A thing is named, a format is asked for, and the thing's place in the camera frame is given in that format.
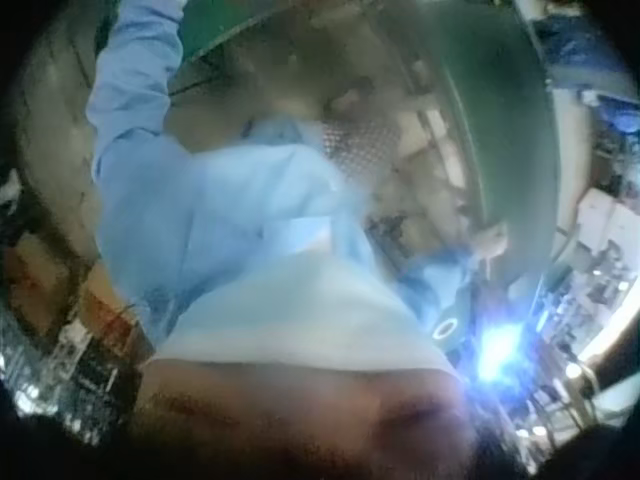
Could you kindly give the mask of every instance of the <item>metal surface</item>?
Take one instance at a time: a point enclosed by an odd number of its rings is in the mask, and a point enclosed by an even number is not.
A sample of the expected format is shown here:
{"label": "metal surface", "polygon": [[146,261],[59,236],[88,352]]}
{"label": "metal surface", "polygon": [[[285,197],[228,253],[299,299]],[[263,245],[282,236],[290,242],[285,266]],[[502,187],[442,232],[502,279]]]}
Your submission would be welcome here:
{"label": "metal surface", "polygon": [[508,253],[491,277],[528,310],[550,261],[559,146],[543,66],[511,8],[387,2],[394,42],[429,66],[431,88],[457,132],[473,182],[474,217],[508,224]]}

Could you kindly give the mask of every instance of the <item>glove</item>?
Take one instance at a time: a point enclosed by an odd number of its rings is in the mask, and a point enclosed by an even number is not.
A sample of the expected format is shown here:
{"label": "glove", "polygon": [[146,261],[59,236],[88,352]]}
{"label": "glove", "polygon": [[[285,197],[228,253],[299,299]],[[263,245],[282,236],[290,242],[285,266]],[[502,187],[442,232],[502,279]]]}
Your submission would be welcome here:
{"label": "glove", "polygon": [[469,242],[475,260],[491,260],[502,255],[509,246],[507,225],[499,223],[473,236]]}

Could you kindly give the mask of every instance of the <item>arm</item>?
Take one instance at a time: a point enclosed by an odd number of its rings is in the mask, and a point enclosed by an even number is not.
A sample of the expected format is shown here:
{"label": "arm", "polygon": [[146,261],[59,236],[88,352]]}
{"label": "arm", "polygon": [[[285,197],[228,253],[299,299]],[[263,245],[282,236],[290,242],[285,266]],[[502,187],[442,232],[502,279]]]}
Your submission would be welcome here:
{"label": "arm", "polygon": [[181,18],[177,0],[122,0],[87,107],[103,205],[97,243],[116,289],[138,307],[154,343],[180,308],[199,185],[189,153],[163,133],[167,82],[182,58]]}
{"label": "arm", "polygon": [[430,328],[456,300],[460,287],[482,261],[502,255],[509,246],[506,224],[476,233],[468,247],[445,249],[414,261],[398,278],[396,291],[420,323]]}
{"label": "arm", "polygon": [[396,292],[420,324],[431,328],[469,280],[472,263],[467,249],[443,250],[418,258],[398,278]]}
{"label": "arm", "polygon": [[123,0],[97,64],[87,117],[96,128],[94,179],[99,183],[116,143],[150,140],[163,132],[167,82],[182,60],[178,0]]}

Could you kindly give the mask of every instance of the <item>green metal panel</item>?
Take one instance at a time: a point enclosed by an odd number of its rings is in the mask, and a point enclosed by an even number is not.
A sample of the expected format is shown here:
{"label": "green metal panel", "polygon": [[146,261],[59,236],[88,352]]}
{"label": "green metal panel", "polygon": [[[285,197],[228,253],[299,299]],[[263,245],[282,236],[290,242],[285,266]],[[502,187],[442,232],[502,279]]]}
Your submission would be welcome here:
{"label": "green metal panel", "polygon": [[550,261],[559,146],[544,68],[511,8],[389,1],[383,15],[435,76],[439,100],[475,179],[480,223],[505,220],[510,249],[491,277],[526,308]]}
{"label": "green metal panel", "polygon": [[[97,52],[106,45],[120,3],[119,0],[106,1],[109,14],[96,34]],[[294,0],[190,0],[179,31],[184,60],[204,55],[243,29],[293,3]]]}

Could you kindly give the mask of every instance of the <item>light blue work shirt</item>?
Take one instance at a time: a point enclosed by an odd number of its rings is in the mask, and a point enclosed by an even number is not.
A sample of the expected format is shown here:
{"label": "light blue work shirt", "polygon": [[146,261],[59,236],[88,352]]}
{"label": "light blue work shirt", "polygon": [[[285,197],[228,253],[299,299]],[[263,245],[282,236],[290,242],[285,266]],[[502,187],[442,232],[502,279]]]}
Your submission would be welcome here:
{"label": "light blue work shirt", "polygon": [[[164,132],[167,82],[182,59],[181,18],[177,1],[123,0],[98,59],[87,108],[97,131],[93,178],[103,203],[98,247],[116,289],[135,305],[154,346],[162,347],[175,332],[215,336],[214,327],[247,321],[224,308],[236,308],[230,305],[238,305],[238,298],[251,304],[273,282],[293,282],[280,285],[274,295],[295,296],[297,283],[306,289],[305,298],[314,297],[315,289],[340,296],[349,290],[337,292],[340,282],[360,283],[366,287],[354,294],[356,309],[363,311],[357,305],[374,305],[374,295],[389,293],[385,305],[398,303],[389,311],[410,317],[416,328],[437,317],[467,276],[468,255],[452,251],[418,262],[395,287],[383,285],[362,228],[363,194],[325,158],[319,127],[279,117],[235,145],[196,154]],[[291,265],[291,258],[310,251],[321,252],[326,261]],[[290,275],[264,273],[277,272],[281,262]],[[322,275],[309,273],[314,269]],[[333,286],[306,282],[314,275]],[[253,276],[261,280],[252,282]],[[340,280],[333,282],[333,276]],[[253,287],[233,291],[245,284]],[[284,296],[270,308],[286,310]],[[332,303],[320,300],[307,304]],[[339,309],[349,302],[333,303]],[[255,308],[258,314],[260,305]],[[293,323],[300,316],[318,317],[298,310],[265,318]],[[358,328],[366,328],[366,318],[362,325]],[[200,343],[206,338],[200,336]]]}

